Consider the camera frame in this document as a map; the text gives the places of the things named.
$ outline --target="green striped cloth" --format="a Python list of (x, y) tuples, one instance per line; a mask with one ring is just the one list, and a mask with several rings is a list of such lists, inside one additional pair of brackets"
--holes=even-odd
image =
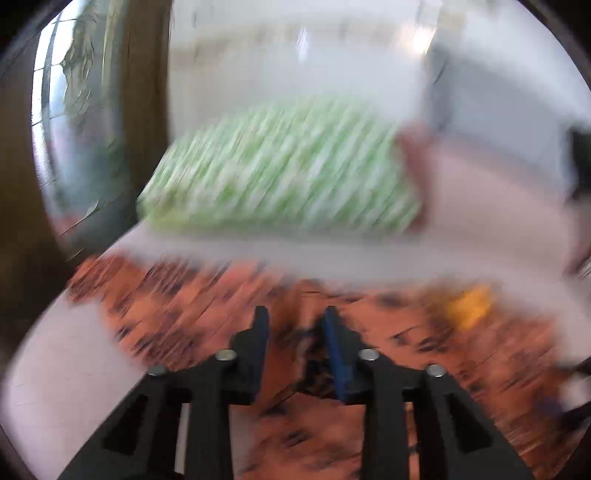
[(395, 127), (341, 99), (259, 107), (175, 142), (138, 199), (181, 230), (403, 231), (420, 209)]

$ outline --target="wall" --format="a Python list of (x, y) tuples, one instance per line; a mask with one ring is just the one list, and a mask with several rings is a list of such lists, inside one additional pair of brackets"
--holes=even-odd
[(0, 79), (0, 339), (22, 335), (69, 275), (35, 175), (31, 92), (38, 37)]
[[(416, 77), (411, 77), (415, 72), (400, 63), (401, 57), (392, 54), (395, 49), (388, 45), (381, 49), (383, 58), (375, 58), (375, 65), (368, 69), (368, 65), (360, 63), (356, 52), (349, 46), (338, 48), (340, 51), (335, 53), (333, 46), (325, 47), (325, 38), (314, 33), (307, 37), (309, 61), (299, 63), (295, 59), (295, 41), (285, 43), (283, 51), (278, 53), (274, 46), (277, 39), (266, 38), (262, 42), (265, 44), (262, 49), (268, 52), (266, 56), (264, 51), (254, 51), (250, 47), (242, 50), (233, 46), (226, 48), (223, 42), (243, 37), (245, 32), (259, 25), (282, 23), (306, 26), (338, 24), (354, 19), (370, 24), (386, 23), (399, 28), (414, 24), (417, 18), (429, 17), (425, 12), (433, 3), (427, 0), (175, 0), (168, 65), (171, 138), (177, 138), (211, 119), (210, 113), (223, 113), (222, 107), (219, 112), (208, 111), (209, 107), (204, 106), (204, 103), (219, 100), (228, 105), (231, 98), (225, 97), (232, 96), (233, 89), (240, 90), (242, 98), (242, 103), (234, 105), (234, 108), (243, 107), (244, 98), (249, 95), (252, 95), (253, 100), (260, 101), (263, 89), (281, 89), (279, 84), (284, 80), (283, 90), (286, 92), (317, 90), (316, 84), (322, 72), (314, 62), (323, 63), (329, 76), (335, 76), (338, 72), (341, 79), (329, 82), (330, 87), (339, 88), (347, 81), (346, 76), (361, 77), (365, 74), (367, 81), (362, 92), (368, 95), (374, 94), (371, 92), (371, 83), (383, 80), (380, 78), (382, 71), (388, 81), (390, 75), (395, 74), (398, 80), (392, 83), (389, 94), (405, 99), (408, 94), (406, 87), (396, 90), (401, 87), (400, 77), (415, 83)], [(445, 0), (443, 3), (450, 5), (450, 10), (458, 9), (460, 4), (456, 0)], [(552, 33), (517, 0), (491, 0), (491, 8), (486, 7), (485, 3), (476, 0), (462, 2), (466, 7), (459, 8), (461, 15), (456, 23), (447, 22), (446, 25), (457, 29), (459, 34), (449, 45), (451, 51), (455, 55), (478, 61), (483, 68), (536, 95), (565, 123), (591, 124), (591, 92)], [(199, 45), (211, 38), (217, 38), (217, 46), (229, 54), (221, 55), (221, 61), (204, 65), (199, 59)], [(371, 55), (380, 55), (376, 48), (372, 47), (371, 50)], [(400, 104), (400, 117), (405, 118), (409, 104)]]
[(166, 85), (172, 0), (129, 0), (121, 45), (126, 156), (139, 193), (168, 146)]

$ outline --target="dark object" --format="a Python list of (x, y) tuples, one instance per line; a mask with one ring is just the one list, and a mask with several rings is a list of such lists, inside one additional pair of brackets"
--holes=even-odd
[(569, 140), (570, 158), (577, 176), (572, 199), (580, 200), (591, 194), (591, 134), (572, 127)]
[[(587, 358), (583, 362), (575, 365), (574, 367), (563, 367), (567, 372), (571, 374), (579, 374), (584, 377), (591, 377), (591, 357)], [(591, 417), (591, 401), (580, 407), (573, 408), (567, 412), (564, 412), (561, 417), (561, 423), (564, 428), (568, 431), (574, 431), (580, 428), (583, 423)]]
[[(533, 480), (534, 476), (470, 395), (441, 365), (396, 365), (361, 341), (329, 307), (317, 324), (329, 353), (336, 398), (366, 405), (361, 480), (409, 478), (405, 403), (413, 404), (421, 480)], [(229, 349), (169, 373), (150, 369), (82, 447), (60, 480), (232, 480), (228, 405), (252, 403), (261, 386), (268, 312)], [(588, 375), (590, 361), (571, 370)], [(191, 403), (185, 474), (174, 472), (178, 423)], [(591, 430), (555, 480), (589, 478)], [(285, 439), (296, 445), (304, 431)]]
[(2, 480), (36, 480), (0, 427), (0, 478)]
[[(151, 370), (86, 442), (60, 480), (231, 480), (228, 405), (251, 404), (261, 388), (269, 315), (230, 349), (179, 372)], [(191, 404), (185, 474), (174, 471), (183, 403)]]
[(0, 77), (45, 25), (72, 0), (22, 0), (0, 7)]
[(534, 478), (443, 367), (419, 371), (376, 356), (334, 307), (326, 310), (322, 323), (337, 397), (366, 405), (362, 480), (408, 478), (406, 402), (414, 407), (422, 480)]

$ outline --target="metal screw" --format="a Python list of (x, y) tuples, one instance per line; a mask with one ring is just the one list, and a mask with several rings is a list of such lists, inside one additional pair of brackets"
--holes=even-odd
[(164, 365), (154, 365), (148, 368), (148, 375), (151, 377), (162, 377), (162, 375), (166, 375), (167, 373), (168, 369)]
[(220, 362), (229, 362), (230, 360), (234, 360), (237, 356), (236, 352), (229, 348), (225, 348), (216, 353), (216, 358), (220, 360)]
[(445, 370), (445, 367), (443, 367), (439, 364), (428, 365), (425, 370), (432, 377), (442, 377), (443, 375), (445, 375), (447, 373), (447, 370)]
[(379, 357), (379, 352), (374, 348), (364, 348), (363, 350), (359, 351), (358, 355), (361, 360), (373, 362)]

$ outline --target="yellow object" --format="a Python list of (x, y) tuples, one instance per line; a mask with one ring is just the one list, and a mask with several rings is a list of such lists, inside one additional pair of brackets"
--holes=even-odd
[(464, 291), (447, 305), (447, 317), (459, 330), (468, 330), (492, 310), (492, 292), (488, 286)]

